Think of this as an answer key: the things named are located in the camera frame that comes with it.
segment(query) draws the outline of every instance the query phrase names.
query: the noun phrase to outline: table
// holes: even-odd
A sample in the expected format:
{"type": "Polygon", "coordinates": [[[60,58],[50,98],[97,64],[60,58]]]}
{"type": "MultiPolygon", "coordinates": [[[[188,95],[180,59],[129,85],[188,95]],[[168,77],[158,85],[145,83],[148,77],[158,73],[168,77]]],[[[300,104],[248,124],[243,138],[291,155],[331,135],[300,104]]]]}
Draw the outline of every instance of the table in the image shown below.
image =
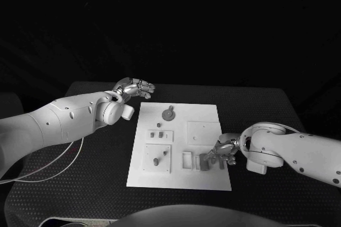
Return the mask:
{"type": "MultiPolygon", "coordinates": [[[[76,82],[67,96],[107,91],[116,83],[76,82]]],[[[281,89],[156,84],[151,102],[216,104],[222,130],[242,132],[263,121],[287,124],[304,131],[289,99],[281,89]]],[[[6,200],[11,227],[38,226],[51,217],[120,219],[126,215],[171,204],[203,204],[256,214],[285,224],[341,224],[341,195],[334,186],[298,174],[285,164],[261,175],[248,171],[239,152],[237,165],[229,167],[233,191],[204,191],[126,187],[129,164],[143,98],[133,98],[130,121],[86,137],[80,157],[70,169],[39,183],[16,183],[6,200]]],[[[65,157],[29,180],[52,176],[74,159],[80,141],[65,157]]],[[[37,151],[22,174],[42,167],[67,144],[37,151]]]]}

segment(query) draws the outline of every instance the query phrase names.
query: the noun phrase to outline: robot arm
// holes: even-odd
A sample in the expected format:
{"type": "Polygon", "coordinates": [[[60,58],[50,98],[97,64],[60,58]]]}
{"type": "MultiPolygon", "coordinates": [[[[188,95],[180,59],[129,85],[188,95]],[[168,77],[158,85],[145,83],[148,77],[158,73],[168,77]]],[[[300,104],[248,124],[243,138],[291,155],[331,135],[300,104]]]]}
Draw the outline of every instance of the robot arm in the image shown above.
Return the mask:
{"type": "Polygon", "coordinates": [[[248,170],[266,174],[268,167],[281,167],[287,161],[298,173],[341,187],[341,141],[298,131],[287,134],[287,128],[265,122],[249,127],[242,135],[223,134],[206,159],[219,156],[235,165],[239,149],[249,159],[248,170]]]}
{"type": "Polygon", "coordinates": [[[44,147],[70,143],[123,117],[135,109],[125,104],[130,97],[151,98],[155,85],[123,79],[113,91],[83,94],[52,101],[37,111],[0,120],[0,178],[18,160],[44,147]]]}

